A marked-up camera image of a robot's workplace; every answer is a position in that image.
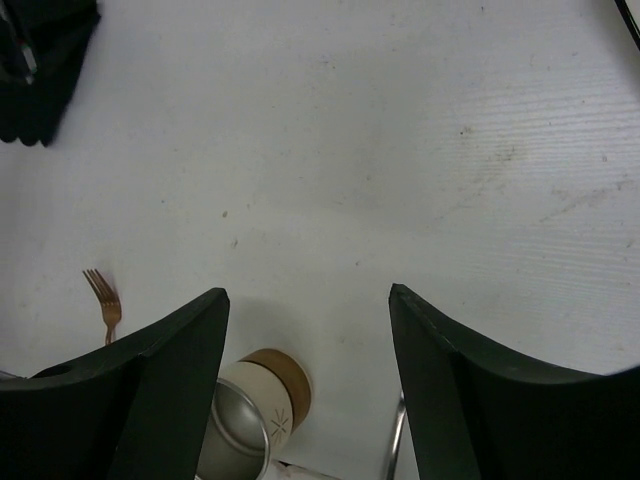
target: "white canister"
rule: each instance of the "white canister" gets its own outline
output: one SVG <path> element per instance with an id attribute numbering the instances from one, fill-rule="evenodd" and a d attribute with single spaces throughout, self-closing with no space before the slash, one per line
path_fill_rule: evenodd
<path id="1" fill-rule="evenodd" d="M 311 406 L 300 365 L 258 350 L 220 371 L 198 462 L 201 480 L 258 480 Z"/>

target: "black object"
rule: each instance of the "black object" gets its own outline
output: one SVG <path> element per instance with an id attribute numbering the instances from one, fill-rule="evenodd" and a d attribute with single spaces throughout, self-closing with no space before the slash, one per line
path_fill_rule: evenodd
<path id="1" fill-rule="evenodd" d="M 0 478 L 193 480 L 229 300 L 214 289 L 107 347 L 0 382 Z"/>
<path id="2" fill-rule="evenodd" d="M 629 9 L 629 5 L 627 5 L 627 2 L 625 0 L 615 0 L 615 2 L 618 6 L 618 10 L 620 10 L 620 13 L 622 14 L 624 23 L 627 25 L 627 28 L 631 32 L 633 41 L 636 42 L 636 46 L 640 48 L 640 30 L 638 30 L 638 24 L 636 23 L 635 18 L 633 18 L 633 14 Z"/>
<path id="3" fill-rule="evenodd" d="M 557 367 L 455 322 L 402 285 L 389 299 L 420 478 L 640 478 L 640 367 Z"/>
<path id="4" fill-rule="evenodd" d="M 3 141 L 53 141 L 99 20 L 95 0 L 0 0 Z"/>

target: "black cloth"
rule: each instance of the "black cloth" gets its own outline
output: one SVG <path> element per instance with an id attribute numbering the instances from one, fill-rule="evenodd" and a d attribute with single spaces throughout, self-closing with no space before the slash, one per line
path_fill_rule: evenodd
<path id="1" fill-rule="evenodd" d="M 31 85 L 0 82 L 0 139 L 47 146 L 73 96 L 100 14 L 95 0 L 5 0 L 5 5 L 33 49 L 38 72 Z"/>

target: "printed snowflake logo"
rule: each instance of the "printed snowflake logo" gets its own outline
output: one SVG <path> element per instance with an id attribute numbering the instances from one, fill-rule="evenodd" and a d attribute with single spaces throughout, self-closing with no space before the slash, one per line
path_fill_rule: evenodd
<path id="1" fill-rule="evenodd" d="M 288 422 L 289 418 L 285 418 L 284 408 L 280 411 L 276 410 L 276 419 L 271 419 L 271 423 L 275 426 L 275 429 L 271 432 L 274 445 L 279 445 L 282 442 L 282 437 L 287 434 Z"/>

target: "fork handle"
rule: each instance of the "fork handle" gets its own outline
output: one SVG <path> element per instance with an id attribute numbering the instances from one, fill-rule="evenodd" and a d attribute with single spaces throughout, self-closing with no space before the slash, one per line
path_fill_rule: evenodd
<path id="1" fill-rule="evenodd" d="M 113 330 L 113 327 L 107 327 L 107 334 L 104 337 L 105 345 L 111 345 L 111 342 L 113 342 Z"/>

